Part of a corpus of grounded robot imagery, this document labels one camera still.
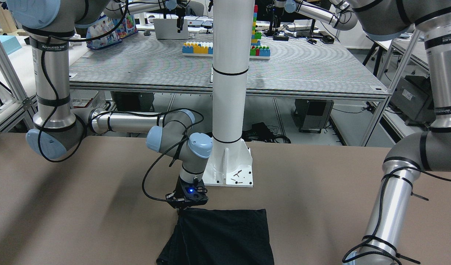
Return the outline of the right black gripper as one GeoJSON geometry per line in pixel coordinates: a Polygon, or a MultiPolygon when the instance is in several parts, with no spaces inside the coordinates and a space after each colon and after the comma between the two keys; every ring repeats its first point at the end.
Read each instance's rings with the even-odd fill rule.
{"type": "Polygon", "coordinates": [[[188,183],[178,177],[174,191],[166,194],[167,203],[175,209],[184,209],[192,206],[205,205],[209,198],[206,195],[207,188],[203,180],[193,179],[193,183],[188,183]]]}

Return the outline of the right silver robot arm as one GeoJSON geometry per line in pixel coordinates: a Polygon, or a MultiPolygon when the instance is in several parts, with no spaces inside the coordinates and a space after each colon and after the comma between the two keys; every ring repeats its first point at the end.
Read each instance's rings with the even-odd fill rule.
{"type": "Polygon", "coordinates": [[[26,134],[30,147],[50,162],[62,162],[77,151],[89,133],[123,131],[147,134],[149,149],[161,156],[181,161],[176,187],[165,198],[145,196],[166,202],[173,208],[202,206],[208,201],[203,173],[212,153],[212,139],[207,134],[190,133],[203,121],[190,109],[143,113],[104,111],[101,108],[73,109],[69,86],[68,48],[76,27],[89,27],[102,13],[118,20],[117,27],[136,3],[127,0],[7,0],[7,7],[30,35],[36,79],[38,112],[34,128],[26,134]]]}

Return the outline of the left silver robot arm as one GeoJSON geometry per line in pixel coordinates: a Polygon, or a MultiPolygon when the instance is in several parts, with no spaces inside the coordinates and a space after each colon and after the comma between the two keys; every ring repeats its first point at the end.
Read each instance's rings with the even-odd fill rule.
{"type": "Polygon", "coordinates": [[[395,265],[400,264],[397,245],[414,182],[422,172],[451,172],[451,0],[349,4],[374,40],[392,40],[410,25],[425,36],[436,119],[428,131],[403,138],[389,151],[366,234],[342,258],[344,265],[395,265]]]}

